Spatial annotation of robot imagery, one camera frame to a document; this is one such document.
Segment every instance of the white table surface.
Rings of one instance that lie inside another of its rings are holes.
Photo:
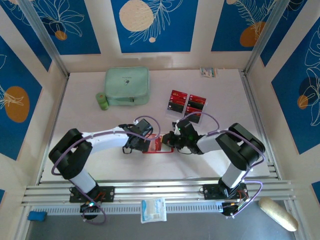
[[[140,106],[110,106],[100,110],[96,93],[104,91],[104,72],[71,73],[64,99],[57,118],[50,149],[72,128],[80,132],[98,132],[112,129],[119,124],[131,124],[141,115],[156,118],[161,133],[172,130],[173,118],[166,115],[172,90],[207,98],[205,111],[212,114],[226,129],[233,123],[240,123],[256,137],[257,128],[250,110],[246,93],[237,69],[219,70],[216,78],[201,77],[199,70],[157,70],[150,71],[150,100]],[[154,132],[156,124],[150,120]],[[200,133],[216,128],[215,123],[204,116]],[[199,177],[220,177],[227,170],[230,161],[222,150],[204,155],[183,155],[180,153],[142,154],[133,151],[123,154],[121,147],[111,148],[89,156],[85,169],[96,180],[155,180],[184,179]],[[53,164],[47,158],[41,181],[61,181],[53,176]],[[268,176],[267,163],[255,167],[249,176]]]

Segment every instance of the orange circle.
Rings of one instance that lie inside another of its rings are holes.
[[[305,95],[301,95],[299,98],[298,98],[298,107],[300,109],[306,109],[306,107],[308,107],[308,98],[305,96]]]
[[[61,41],[66,40],[67,37],[68,37],[67,34],[66,34],[64,31],[60,31],[60,30],[56,31],[56,32],[54,33],[54,35],[55,35],[55,37],[56,37],[57,39],[59,39],[59,40],[61,40]]]
[[[8,103],[4,105],[6,115],[16,123],[23,123],[27,119],[30,109],[27,92],[22,87],[12,86],[5,92],[4,98],[8,100]]]
[[[262,30],[264,29],[265,24],[266,23],[264,21],[259,21],[252,26],[248,26],[241,33],[240,44],[243,47],[253,47],[256,44]]]

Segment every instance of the blue sponge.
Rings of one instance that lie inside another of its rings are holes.
[[[43,222],[46,218],[46,215],[46,211],[31,211],[29,212],[28,220]]]

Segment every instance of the black mounting plate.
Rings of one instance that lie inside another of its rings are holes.
[[[205,200],[225,200],[226,196],[221,193],[219,190],[219,184],[204,184],[202,186],[203,188],[203,195]],[[245,183],[240,183],[237,192],[235,195],[228,199],[240,199],[240,193],[239,192],[244,192],[244,190],[247,189],[247,185]]]
[[[83,196],[75,187],[70,189],[70,203],[85,203],[88,199]],[[105,196],[102,199],[103,203],[112,203],[115,197],[115,187],[114,186],[99,186],[99,192],[105,193]]]

